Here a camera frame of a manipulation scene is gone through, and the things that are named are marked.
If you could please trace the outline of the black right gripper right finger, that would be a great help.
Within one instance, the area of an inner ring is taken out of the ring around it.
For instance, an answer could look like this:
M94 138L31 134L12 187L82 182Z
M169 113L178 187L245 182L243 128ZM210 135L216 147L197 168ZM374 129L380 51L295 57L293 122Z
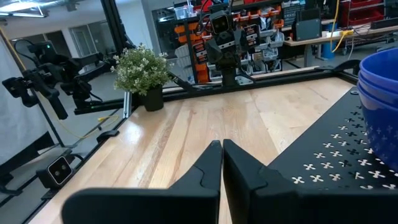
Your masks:
M223 156L233 223L397 224L396 190L302 188L230 139L223 141Z

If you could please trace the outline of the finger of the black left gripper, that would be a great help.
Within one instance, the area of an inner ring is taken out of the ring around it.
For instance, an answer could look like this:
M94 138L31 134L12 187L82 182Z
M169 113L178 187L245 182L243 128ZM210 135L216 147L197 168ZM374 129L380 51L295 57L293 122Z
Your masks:
M246 26L244 31L246 32L247 45L249 49L260 45L260 30L257 24Z
M203 40L196 41L192 45L192 49L195 63L206 64L208 62L208 55L205 48L205 42Z

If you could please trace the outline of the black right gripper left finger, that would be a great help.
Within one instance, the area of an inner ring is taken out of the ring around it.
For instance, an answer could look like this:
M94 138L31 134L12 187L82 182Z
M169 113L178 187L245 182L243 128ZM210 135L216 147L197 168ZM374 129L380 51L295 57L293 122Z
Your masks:
M217 223L223 148L212 141L167 189L90 188L62 207L64 223Z

